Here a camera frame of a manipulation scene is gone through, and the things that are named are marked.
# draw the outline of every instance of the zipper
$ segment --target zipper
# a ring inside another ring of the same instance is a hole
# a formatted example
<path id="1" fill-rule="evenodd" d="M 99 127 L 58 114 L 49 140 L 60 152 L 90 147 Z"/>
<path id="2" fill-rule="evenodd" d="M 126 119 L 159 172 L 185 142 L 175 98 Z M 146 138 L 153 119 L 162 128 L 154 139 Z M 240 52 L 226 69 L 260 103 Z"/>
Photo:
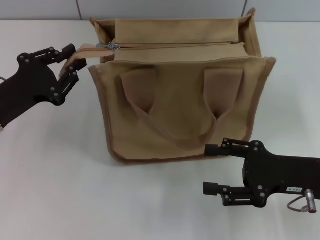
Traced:
<path id="1" fill-rule="evenodd" d="M 183 47 L 198 47 L 198 46 L 212 46 L 212 45 L 229 45 L 233 42 L 214 42 L 214 43 L 166 43 L 166 44 L 119 44 L 109 42 L 108 44 L 98 43 L 95 46 L 102 49 L 162 49 L 162 48 L 183 48 Z"/>
<path id="2" fill-rule="evenodd" d="M 107 45 L 104 45 L 104 44 L 101 44 L 101 43 L 98 43 L 97 45 L 95 45 L 97 48 L 107 48 L 107 49 L 112 49 L 112 50 L 117 50 L 117 49 L 120 49 L 120 45 L 119 44 L 113 44 L 111 42 L 109 42 L 109 44 Z"/>

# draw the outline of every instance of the robotic arm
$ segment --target robotic arm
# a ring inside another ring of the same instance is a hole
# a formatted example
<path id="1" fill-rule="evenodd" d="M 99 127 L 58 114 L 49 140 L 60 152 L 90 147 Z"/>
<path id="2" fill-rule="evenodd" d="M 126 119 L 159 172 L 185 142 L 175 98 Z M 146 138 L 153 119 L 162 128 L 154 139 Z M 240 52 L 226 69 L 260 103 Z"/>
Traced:
<path id="1" fill-rule="evenodd" d="M 87 62 L 81 59 L 69 65 L 59 81 L 48 65 L 61 63 L 74 52 L 76 48 L 70 44 L 61 52 L 50 47 L 17 57 L 17 73 L 0 84 L 0 132 L 38 103 L 50 102 L 60 106 L 66 101 L 66 96 L 79 81 L 76 71 L 84 68 Z"/>
<path id="2" fill-rule="evenodd" d="M 242 169 L 244 187 L 203 183 L 205 195 L 221 195 L 224 206 L 263 208 L 272 194 L 301 195 L 288 204 L 296 212 L 316 213 L 315 199 L 320 199 L 320 159 L 280 156 L 266 150 L 261 141 L 239 141 L 224 138 L 222 145 L 207 144 L 205 156 L 234 156 L 244 158 Z M 290 205 L 305 197 L 307 206 L 295 209 Z"/>

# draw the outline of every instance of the white wall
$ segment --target white wall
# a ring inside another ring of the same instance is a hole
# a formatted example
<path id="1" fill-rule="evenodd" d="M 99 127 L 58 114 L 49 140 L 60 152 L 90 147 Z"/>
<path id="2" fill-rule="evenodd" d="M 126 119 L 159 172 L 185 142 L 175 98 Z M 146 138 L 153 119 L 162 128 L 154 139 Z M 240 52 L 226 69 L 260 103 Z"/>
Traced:
<path id="1" fill-rule="evenodd" d="M 248 0 L 259 22 L 320 22 L 320 0 Z"/>

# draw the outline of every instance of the cable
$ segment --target cable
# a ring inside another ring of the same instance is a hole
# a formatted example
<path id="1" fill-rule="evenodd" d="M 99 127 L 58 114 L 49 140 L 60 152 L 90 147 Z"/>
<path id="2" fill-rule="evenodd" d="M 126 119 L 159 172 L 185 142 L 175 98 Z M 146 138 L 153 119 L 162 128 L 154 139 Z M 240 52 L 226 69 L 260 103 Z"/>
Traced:
<path id="1" fill-rule="evenodd" d="M 298 200 L 300 200 L 300 199 L 303 199 L 305 196 L 299 196 L 299 197 L 297 197 L 296 199 L 294 199 L 294 200 L 292 200 L 291 202 L 289 202 L 288 204 L 287 204 L 287 208 L 288 209 L 290 209 L 290 210 L 292 210 L 292 211 L 295 211 L 295 212 L 298 212 L 298 213 L 306 213 L 306 212 L 308 212 L 308 206 L 304 206 L 303 208 L 301 208 L 301 209 L 297 209 L 297 208 L 294 208 L 294 207 L 291 207 L 290 205 L 292 205 L 292 204 L 294 204 L 296 201 L 298 201 Z"/>
<path id="2" fill-rule="evenodd" d="M 81 14 L 79 2 L 78 2 L 78 0 L 75 0 L 75 2 L 76 2 L 76 7 L 77 7 L 77 9 L 78 9 L 78 13 L 79 13 L 80 20 L 82 21 L 82 14 Z"/>
<path id="3" fill-rule="evenodd" d="M 246 8 L 247 8 L 247 3 L 248 3 L 248 0 L 245 0 L 245 2 L 244 2 L 244 6 L 243 6 L 243 9 L 242 9 L 241 17 L 243 17 L 243 16 L 245 15 Z"/>

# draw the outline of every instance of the gray wall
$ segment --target gray wall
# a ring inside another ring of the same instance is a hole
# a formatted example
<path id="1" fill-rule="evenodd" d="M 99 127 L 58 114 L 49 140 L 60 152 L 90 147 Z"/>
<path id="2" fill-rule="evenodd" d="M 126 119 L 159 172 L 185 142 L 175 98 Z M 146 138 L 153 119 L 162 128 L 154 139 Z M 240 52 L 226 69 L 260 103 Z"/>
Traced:
<path id="1" fill-rule="evenodd" d="M 320 22 L 320 0 L 247 0 L 257 21 Z M 239 17 L 246 0 L 78 0 L 83 19 Z M 0 0 L 0 20 L 80 20 L 76 0 Z"/>

